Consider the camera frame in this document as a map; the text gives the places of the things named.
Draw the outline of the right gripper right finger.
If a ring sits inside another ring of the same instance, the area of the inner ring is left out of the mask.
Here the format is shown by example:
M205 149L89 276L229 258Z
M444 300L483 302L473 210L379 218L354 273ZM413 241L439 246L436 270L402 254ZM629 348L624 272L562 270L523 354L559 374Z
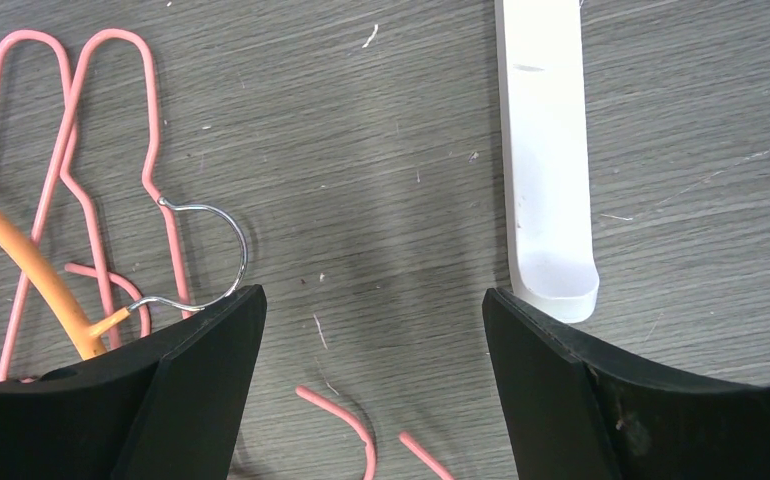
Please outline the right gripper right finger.
M676 369L489 289L485 336L522 479L770 479L770 385Z

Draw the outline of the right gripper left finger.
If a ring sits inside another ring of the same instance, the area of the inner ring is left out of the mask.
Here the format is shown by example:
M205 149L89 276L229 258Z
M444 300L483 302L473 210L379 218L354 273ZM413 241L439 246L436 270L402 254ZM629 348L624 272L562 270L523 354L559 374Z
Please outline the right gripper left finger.
M265 327L245 287L112 352L0 383L0 479L223 479Z

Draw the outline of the orange plastic hanger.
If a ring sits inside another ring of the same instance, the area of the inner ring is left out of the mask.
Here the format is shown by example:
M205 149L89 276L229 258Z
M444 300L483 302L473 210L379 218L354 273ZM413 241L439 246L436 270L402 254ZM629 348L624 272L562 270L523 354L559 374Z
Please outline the orange plastic hanger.
M185 304L161 296L144 296L94 324L90 322L68 286L56 273L52 264L41 254L39 248L0 212L0 247L40 292L84 360L104 354L106 348L100 336L150 303L159 303L195 313L229 297L242 285L248 265L249 250L244 232L229 214L206 204L177 205L164 196L159 197L156 203L173 212L207 211L227 222L241 249L240 265L235 280L226 292L210 302Z

